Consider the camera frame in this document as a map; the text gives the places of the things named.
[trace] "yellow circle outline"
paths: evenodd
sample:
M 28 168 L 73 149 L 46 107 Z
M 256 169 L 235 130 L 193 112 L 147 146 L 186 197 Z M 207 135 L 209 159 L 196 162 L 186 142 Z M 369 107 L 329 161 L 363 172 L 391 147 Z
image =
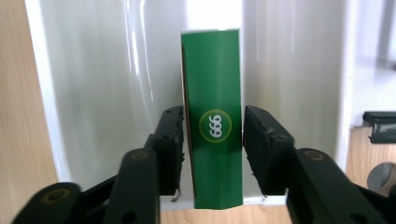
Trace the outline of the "yellow circle outline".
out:
M 212 113 L 216 113 L 216 112 L 220 113 L 221 115 L 223 115 L 223 116 L 228 120 L 228 122 L 229 122 L 229 124 L 230 124 L 230 128 L 228 129 L 228 132 L 224 135 L 224 137 L 221 137 L 219 140 L 213 141 L 213 140 L 207 138 L 207 137 L 203 134 L 203 130 L 202 130 L 202 125 L 201 125 L 201 124 L 202 124 L 203 119 L 204 119 L 207 115 L 212 114 Z M 201 116 L 201 118 L 200 118 L 200 120 L 199 120 L 199 132 L 200 132 L 201 136 L 202 136 L 206 141 L 211 142 L 211 143 L 220 143 L 220 142 L 224 141 L 225 139 L 227 139 L 228 135 L 230 135 L 230 133 L 231 133 L 231 129 L 232 129 L 232 128 L 233 128 L 233 124 L 231 123 L 230 116 L 228 116 L 228 114 L 227 114 L 226 112 L 224 112 L 224 111 L 222 111 L 222 110 L 220 110 L 220 109 L 212 109 L 212 110 L 206 111 L 206 112 Z

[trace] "999 logo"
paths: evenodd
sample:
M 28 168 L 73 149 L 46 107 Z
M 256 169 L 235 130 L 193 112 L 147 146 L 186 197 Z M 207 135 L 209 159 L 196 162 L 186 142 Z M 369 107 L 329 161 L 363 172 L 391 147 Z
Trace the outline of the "999 logo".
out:
M 211 143 L 220 143 L 230 134 L 232 123 L 230 116 L 222 110 L 209 110 L 201 116 L 199 131 L 202 137 Z

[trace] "box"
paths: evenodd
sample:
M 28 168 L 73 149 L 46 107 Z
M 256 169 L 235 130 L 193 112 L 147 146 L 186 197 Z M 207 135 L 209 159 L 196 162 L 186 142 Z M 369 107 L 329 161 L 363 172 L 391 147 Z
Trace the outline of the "box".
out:
M 242 204 L 238 30 L 181 35 L 195 208 Z

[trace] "wooden surface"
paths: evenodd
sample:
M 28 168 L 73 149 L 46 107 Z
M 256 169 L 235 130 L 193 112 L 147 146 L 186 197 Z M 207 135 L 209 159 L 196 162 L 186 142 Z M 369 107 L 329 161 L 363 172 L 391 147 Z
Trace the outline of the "wooden surface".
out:
M 0 223 L 57 180 L 23 0 L 0 3 Z
M 256 224 L 291 223 L 286 205 L 244 205 L 226 210 L 176 210 L 162 212 L 162 224 Z
M 371 144 L 372 128 L 360 127 L 350 134 L 346 175 L 349 179 L 367 188 L 370 171 L 382 162 L 396 162 L 396 144 Z

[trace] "green box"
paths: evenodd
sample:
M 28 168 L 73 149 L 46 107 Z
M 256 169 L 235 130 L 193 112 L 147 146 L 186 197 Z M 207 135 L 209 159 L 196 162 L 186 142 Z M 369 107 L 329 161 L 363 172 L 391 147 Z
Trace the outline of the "green box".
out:
M 181 43 L 195 208 L 241 205 L 238 30 L 184 33 Z

